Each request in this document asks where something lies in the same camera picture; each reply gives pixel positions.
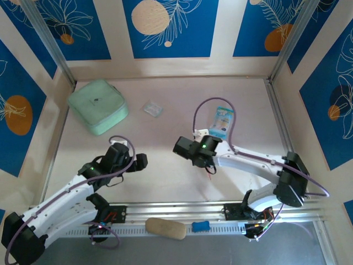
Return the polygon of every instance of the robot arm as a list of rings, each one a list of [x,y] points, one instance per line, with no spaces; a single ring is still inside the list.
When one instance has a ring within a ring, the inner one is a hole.
[[[90,221],[105,224],[114,222],[115,217],[110,217],[115,212],[114,206],[110,206],[95,192],[109,184],[112,178],[122,177],[119,172],[130,164],[126,172],[146,168],[148,162],[145,154],[136,155],[135,161],[132,159],[127,146],[119,142],[113,143],[105,156],[96,157],[92,162],[86,163],[67,185],[43,203],[21,216],[11,213],[6,217],[1,243],[6,248],[10,247],[10,254],[20,265],[30,265],[69,229]],[[97,179],[98,176],[107,174],[112,177]]]
[[[249,190],[244,197],[242,214],[255,219],[266,208],[284,203],[292,207],[301,207],[304,202],[307,180],[276,162],[301,170],[308,174],[299,156],[289,152],[286,157],[271,156],[234,146],[233,152],[228,142],[208,135],[208,130],[195,133],[195,141],[180,137],[173,152],[190,159],[192,165],[200,168],[233,167],[263,177],[271,183],[258,189]],[[271,162],[251,158],[263,157]]]

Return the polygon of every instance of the white tabletop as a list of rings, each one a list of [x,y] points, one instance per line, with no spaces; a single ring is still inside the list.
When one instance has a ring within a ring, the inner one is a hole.
[[[241,200],[249,189],[268,182],[233,168],[218,168],[209,180],[204,169],[193,167],[172,152],[180,136],[192,139],[192,116],[196,107],[209,97],[225,97],[237,111],[233,144],[258,152],[285,155],[268,94],[262,79],[235,77],[188,77],[122,79],[110,81],[125,97],[129,115],[100,136],[92,135],[70,110],[63,130],[46,198],[67,184],[87,162],[104,155],[112,135],[128,137],[137,153],[145,153],[148,166],[141,172],[125,173],[123,184],[101,188],[107,201],[118,202],[195,202]],[[77,89],[87,84],[78,82]],[[154,118],[143,111],[147,101],[164,108]],[[206,103],[197,117],[196,128],[207,129],[219,100]]]

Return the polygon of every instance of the mint green pouch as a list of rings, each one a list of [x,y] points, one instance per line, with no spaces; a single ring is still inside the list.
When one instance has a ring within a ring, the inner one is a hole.
[[[68,105],[94,135],[106,132],[129,113],[124,97],[104,79],[73,92]]]

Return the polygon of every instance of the blue eraser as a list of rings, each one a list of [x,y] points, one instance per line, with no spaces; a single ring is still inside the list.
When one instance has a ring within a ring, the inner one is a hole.
[[[201,231],[210,231],[210,222],[209,221],[204,221],[204,222],[193,222],[192,224],[192,231],[193,232],[201,232]]]

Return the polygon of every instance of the wall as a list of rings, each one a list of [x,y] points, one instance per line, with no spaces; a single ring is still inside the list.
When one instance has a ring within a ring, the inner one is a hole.
[[[281,102],[281,108],[295,150],[301,155],[311,176],[326,187],[331,194],[330,198],[323,198],[322,202],[325,205],[328,219],[327,227],[338,264],[353,264],[351,253],[353,229],[343,206],[343,202],[353,199],[353,160],[332,170],[329,169],[299,90],[352,19],[353,2],[351,0],[340,0],[295,72],[291,74],[290,69],[285,66],[275,81],[275,89]],[[328,67],[332,67],[335,72],[336,65]],[[322,75],[322,81],[317,85],[317,101],[316,103],[314,101],[317,107],[320,107],[321,104],[321,101],[319,101],[320,95],[327,89],[325,85],[328,81],[325,78],[325,75]],[[329,105],[325,106],[323,119],[327,118],[328,107]],[[352,139],[347,141],[347,145],[351,145]]]
[[[201,5],[207,4],[207,1],[204,0]],[[134,59],[123,1],[94,0],[111,60],[69,61],[68,64],[78,80],[97,77],[268,75],[276,62],[275,56],[233,57],[248,3],[249,0],[219,1],[210,57]],[[192,24],[191,17],[192,14],[189,16],[188,30],[195,24],[202,30],[201,22]],[[252,42],[252,36],[249,36],[248,42]],[[199,49],[197,43],[193,45],[195,50]]]
[[[14,56],[22,65],[16,68],[16,70],[21,70],[21,72],[14,73],[11,71],[14,68],[11,68],[10,62],[7,63],[8,67],[4,75],[14,75],[13,85],[12,83],[8,83],[8,87],[0,87],[0,92],[5,94],[13,91],[16,94],[21,89],[22,91],[28,91],[31,89],[31,86],[36,86],[45,94],[44,96],[40,96],[45,100],[44,106],[40,112],[41,114],[36,127],[32,123],[31,130],[34,130],[34,133],[28,149],[24,149],[26,154],[23,164],[19,168],[19,173],[10,174],[0,170],[0,209],[6,210],[6,217],[11,211],[21,213],[33,203],[38,203],[49,164],[54,156],[60,125],[65,118],[66,98],[71,92],[71,87],[64,79],[60,70],[56,71],[54,79],[51,78],[2,9],[0,9],[0,25],[0,40],[4,44],[2,47],[6,46],[9,54],[12,54],[11,56]],[[31,103],[33,121],[35,120],[34,109],[36,108],[36,103],[39,103],[39,101]],[[11,142],[15,148],[24,136],[19,136],[15,133],[11,134],[10,132],[10,137],[5,139],[4,134],[7,134],[10,128],[9,121],[4,118],[0,122],[2,125],[0,145],[2,146],[1,152],[3,158],[6,158],[7,155],[17,156],[16,153],[13,154],[11,149],[4,150],[3,146]],[[3,252],[4,247],[1,245],[0,256],[2,256]]]

